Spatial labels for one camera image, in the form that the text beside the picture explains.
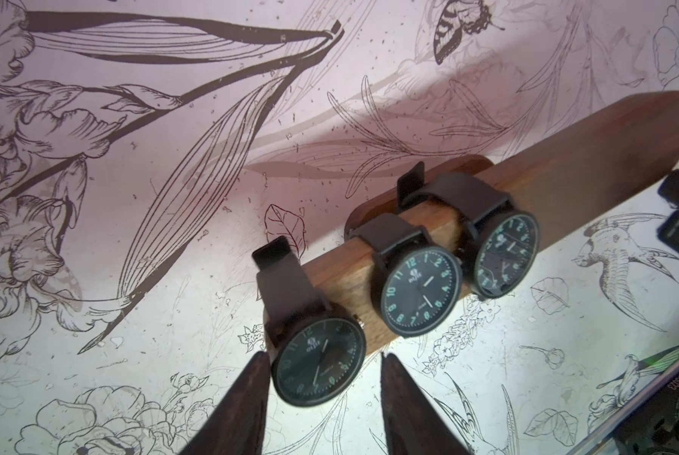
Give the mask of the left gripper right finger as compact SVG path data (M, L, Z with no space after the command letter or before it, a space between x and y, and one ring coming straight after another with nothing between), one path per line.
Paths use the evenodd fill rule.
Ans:
M382 358L381 404L389 454L469 454L394 354Z

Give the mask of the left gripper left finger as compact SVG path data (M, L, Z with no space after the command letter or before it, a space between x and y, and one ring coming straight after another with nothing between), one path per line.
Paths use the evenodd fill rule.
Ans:
M259 352L181 454L261 454L269 384L269 355Z

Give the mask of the wooden watch stand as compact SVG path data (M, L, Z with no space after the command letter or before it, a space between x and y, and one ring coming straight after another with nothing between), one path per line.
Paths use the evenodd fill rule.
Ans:
M471 171L540 223L540 250L595 220L666 177L679 162L679 91L638 93L618 100L532 147L493 165L482 155L451 159L430 170ZM350 214L345 231L373 215L395 212L397 196L385 191ZM455 210L422 203L400 217L425 226L443 248L464 240ZM367 354L398 338L371 302L373 250L349 240L304 263L312 285L364 323Z

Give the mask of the black watch with dial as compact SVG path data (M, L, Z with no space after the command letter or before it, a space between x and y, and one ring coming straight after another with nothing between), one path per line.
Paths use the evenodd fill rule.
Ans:
M538 220L518 209L509 193L465 173L427 183L423 162L398 178L396 193L400 210L434 199L458 212L466 240L457 256L481 300L511 293L528 274L539 249Z

